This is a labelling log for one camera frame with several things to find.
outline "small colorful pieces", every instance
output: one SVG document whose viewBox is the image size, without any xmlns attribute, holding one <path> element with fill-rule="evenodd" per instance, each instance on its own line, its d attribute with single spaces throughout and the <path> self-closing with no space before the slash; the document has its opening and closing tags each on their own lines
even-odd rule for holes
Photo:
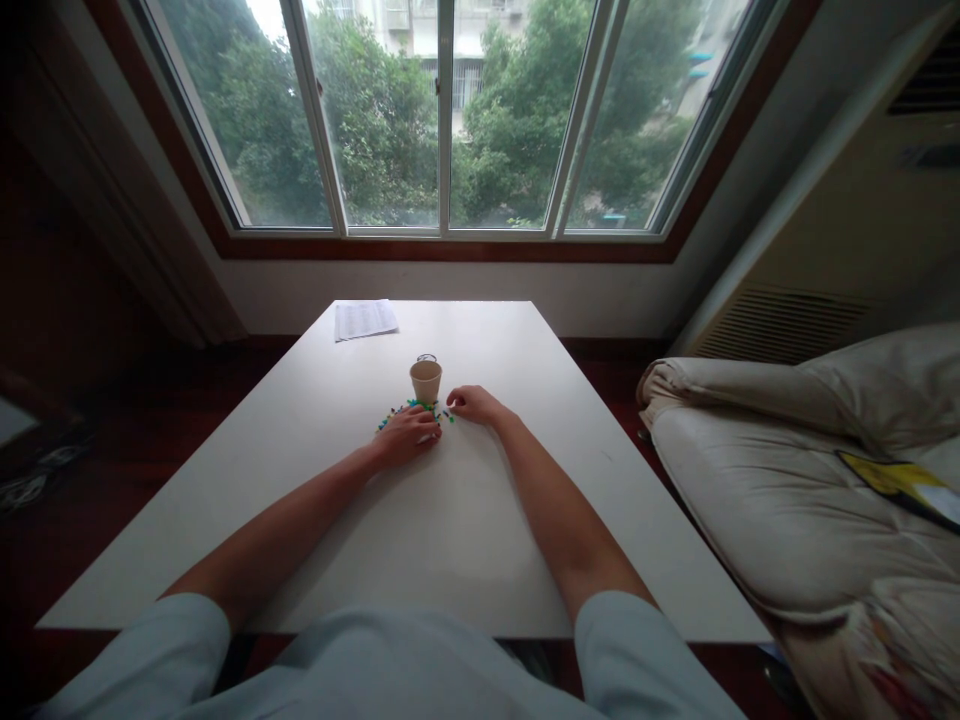
<svg viewBox="0 0 960 720">
<path fill-rule="evenodd" d="M 426 403 L 419 402 L 418 400 L 410 399 L 410 400 L 407 400 L 406 405 L 401 405 L 399 408 L 390 408 L 390 413 L 383 420 L 380 421 L 379 425 L 377 425 L 377 432 L 380 432 L 381 430 L 383 430 L 383 428 L 387 426 L 387 423 L 390 422 L 390 418 L 392 418 L 394 415 L 397 415 L 398 413 L 402 413 L 404 410 L 408 410 L 409 408 L 415 407 L 417 405 L 420 405 L 421 407 L 429 410 L 430 413 L 433 415 L 433 419 L 437 422 L 438 425 L 440 424 L 440 421 L 441 421 L 440 419 L 441 413 L 443 413 L 444 417 L 448 418 L 450 422 L 453 422 L 453 415 L 451 415 L 442 407 L 440 407 L 439 402 L 433 405 L 428 405 Z"/>
</svg>

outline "light blue shirt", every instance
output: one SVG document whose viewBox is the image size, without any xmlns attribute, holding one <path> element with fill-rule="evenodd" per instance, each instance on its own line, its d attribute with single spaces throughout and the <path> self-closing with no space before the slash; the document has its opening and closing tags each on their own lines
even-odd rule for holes
<svg viewBox="0 0 960 720">
<path fill-rule="evenodd" d="M 528 674 L 482 633 L 436 613 L 343 610 L 256 677 L 210 697 L 230 644 L 202 595 L 149 608 L 38 718 L 742 718 L 673 626 L 620 592 L 580 610 L 586 703 Z"/>
</svg>

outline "window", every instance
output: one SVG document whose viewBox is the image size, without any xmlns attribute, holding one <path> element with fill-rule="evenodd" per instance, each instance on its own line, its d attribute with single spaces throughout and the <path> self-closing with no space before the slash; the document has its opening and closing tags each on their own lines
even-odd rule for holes
<svg viewBox="0 0 960 720">
<path fill-rule="evenodd" d="M 605 262 L 676 256 L 817 7 L 115 1 L 221 254 Z"/>
</svg>

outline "shirt sleeve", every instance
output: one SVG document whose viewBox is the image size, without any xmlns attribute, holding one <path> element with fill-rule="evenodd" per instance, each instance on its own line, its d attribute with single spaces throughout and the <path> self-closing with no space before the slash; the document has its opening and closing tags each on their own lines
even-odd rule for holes
<svg viewBox="0 0 960 720">
<path fill-rule="evenodd" d="M 51 718 L 161 718 L 210 696 L 230 645 L 223 611 L 203 595 L 156 602 L 44 705 Z"/>
<path fill-rule="evenodd" d="M 670 622 L 623 592 L 594 595 L 574 638 L 587 704 L 609 718 L 743 718 Z"/>
</svg>

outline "forearm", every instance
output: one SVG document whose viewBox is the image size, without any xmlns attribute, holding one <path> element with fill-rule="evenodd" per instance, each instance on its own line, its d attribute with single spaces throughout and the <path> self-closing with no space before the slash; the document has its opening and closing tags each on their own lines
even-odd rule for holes
<svg viewBox="0 0 960 720">
<path fill-rule="evenodd" d="M 656 605 L 607 526 L 520 418 L 506 412 L 493 429 L 571 622 L 583 604 L 603 590 L 622 590 Z"/>
<path fill-rule="evenodd" d="M 236 632 L 300 567 L 379 470 L 373 448 L 354 451 L 237 530 L 164 596 L 205 595 L 223 609 Z"/>
</svg>

